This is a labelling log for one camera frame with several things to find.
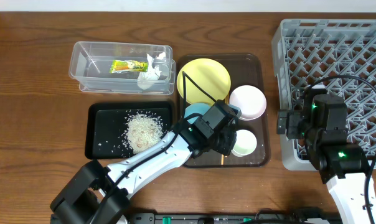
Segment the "pale green cup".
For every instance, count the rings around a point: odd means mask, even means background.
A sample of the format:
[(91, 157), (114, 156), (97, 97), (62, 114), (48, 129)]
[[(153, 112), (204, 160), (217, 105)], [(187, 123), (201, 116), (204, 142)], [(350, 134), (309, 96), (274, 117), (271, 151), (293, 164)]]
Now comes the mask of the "pale green cup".
[(256, 136), (246, 129), (238, 130), (236, 134), (236, 142), (231, 153), (237, 157), (243, 157), (253, 153), (257, 147)]

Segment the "light blue bowl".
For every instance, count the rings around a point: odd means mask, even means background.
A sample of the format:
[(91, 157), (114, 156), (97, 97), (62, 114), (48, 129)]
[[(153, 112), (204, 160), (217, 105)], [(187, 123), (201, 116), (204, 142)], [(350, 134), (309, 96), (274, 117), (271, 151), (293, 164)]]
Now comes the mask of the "light blue bowl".
[[(234, 110), (234, 112), (237, 113), (238, 118), (242, 115), (242, 112), (241, 112), (239, 107), (231, 105), (231, 104), (228, 104), (228, 105), (229, 105), (229, 107), (231, 107)], [(195, 104), (190, 105), (186, 108), (184, 117), (186, 118), (186, 117), (188, 117), (188, 116), (190, 116), (191, 114), (194, 114), (194, 113), (204, 115), (204, 114), (206, 114), (206, 112), (209, 109), (210, 109), (210, 105), (208, 105), (208, 104), (195, 103)]]

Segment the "pink bowl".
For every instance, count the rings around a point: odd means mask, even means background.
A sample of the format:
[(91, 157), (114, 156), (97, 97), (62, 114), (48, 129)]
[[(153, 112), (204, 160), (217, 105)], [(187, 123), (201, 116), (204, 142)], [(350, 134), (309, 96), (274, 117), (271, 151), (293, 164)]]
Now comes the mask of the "pink bowl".
[(232, 91), (229, 103), (240, 108), (240, 120), (250, 121), (259, 118), (266, 110), (266, 97), (257, 87), (243, 85)]

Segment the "yellow plate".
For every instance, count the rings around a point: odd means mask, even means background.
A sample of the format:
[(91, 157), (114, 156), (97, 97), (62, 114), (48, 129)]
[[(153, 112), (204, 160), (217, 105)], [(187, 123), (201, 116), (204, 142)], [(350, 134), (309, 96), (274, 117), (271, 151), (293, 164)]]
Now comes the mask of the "yellow plate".
[[(177, 76), (177, 90), (184, 97), (183, 72), (185, 72), (201, 89), (215, 100), (224, 100), (231, 88), (231, 78), (227, 69), (218, 61), (209, 58), (198, 58), (187, 62)], [(188, 104), (206, 103), (213, 105), (214, 101), (202, 93), (188, 78), (186, 78), (186, 100)]]

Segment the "rice food waste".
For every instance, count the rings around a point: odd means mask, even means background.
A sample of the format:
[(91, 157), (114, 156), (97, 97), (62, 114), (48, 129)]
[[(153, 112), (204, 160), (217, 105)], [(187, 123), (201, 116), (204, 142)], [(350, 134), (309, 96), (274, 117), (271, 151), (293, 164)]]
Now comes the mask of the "rice food waste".
[(93, 156), (128, 158), (147, 150), (165, 134), (166, 109), (101, 110), (96, 114)]

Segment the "white tissue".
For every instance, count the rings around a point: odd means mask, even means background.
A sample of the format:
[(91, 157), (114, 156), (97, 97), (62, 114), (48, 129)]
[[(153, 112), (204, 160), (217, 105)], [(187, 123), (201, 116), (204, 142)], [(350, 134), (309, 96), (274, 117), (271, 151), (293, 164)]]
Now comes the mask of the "white tissue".
[(149, 54), (147, 54), (147, 60), (148, 60), (148, 69), (146, 72), (140, 72), (138, 76), (138, 86), (142, 90), (147, 90), (148, 88), (152, 87), (154, 85), (155, 81), (159, 80), (159, 77), (161, 76), (161, 71), (158, 65), (154, 66), (154, 60), (159, 59), (162, 60), (166, 57), (166, 53), (160, 53), (156, 57), (152, 57)]

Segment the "green snack wrapper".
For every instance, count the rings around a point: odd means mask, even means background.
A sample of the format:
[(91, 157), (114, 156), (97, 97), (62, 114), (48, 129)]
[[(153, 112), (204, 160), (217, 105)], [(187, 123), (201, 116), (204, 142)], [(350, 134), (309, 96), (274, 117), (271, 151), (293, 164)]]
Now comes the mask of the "green snack wrapper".
[(147, 72), (148, 63), (137, 60), (114, 60), (110, 73), (124, 73), (124, 72)]

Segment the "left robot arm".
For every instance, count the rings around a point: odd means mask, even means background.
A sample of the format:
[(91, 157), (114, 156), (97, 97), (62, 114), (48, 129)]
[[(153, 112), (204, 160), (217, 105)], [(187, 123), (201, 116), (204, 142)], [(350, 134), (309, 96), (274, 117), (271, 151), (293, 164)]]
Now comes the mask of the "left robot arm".
[(163, 173), (213, 149), (229, 155), (237, 138), (237, 118), (192, 114), (158, 143), (121, 162), (83, 165), (50, 204), (60, 223), (124, 223), (131, 197)]

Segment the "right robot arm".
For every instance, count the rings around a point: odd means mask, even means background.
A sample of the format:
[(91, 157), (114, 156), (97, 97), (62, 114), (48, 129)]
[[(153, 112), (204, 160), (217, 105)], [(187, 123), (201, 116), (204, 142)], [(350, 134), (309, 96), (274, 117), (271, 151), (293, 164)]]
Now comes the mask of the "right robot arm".
[(310, 93), (301, 110), (279, 110), (277, 133), (304, 141), (312, 166), (343, 223), (376, 223), (376, 195), (364, 150), (347, 140), (347, 106), (340, 96)]

